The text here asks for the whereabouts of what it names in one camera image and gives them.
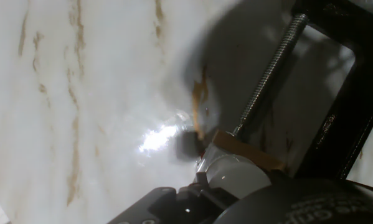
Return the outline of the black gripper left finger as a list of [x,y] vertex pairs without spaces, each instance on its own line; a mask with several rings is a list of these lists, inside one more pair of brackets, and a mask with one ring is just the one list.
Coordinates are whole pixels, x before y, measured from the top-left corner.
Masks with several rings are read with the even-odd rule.
[[213,223],[238,198],[209,186],[205,172],[196,181],[176,190],[158,187],[132,204],[108,224]]

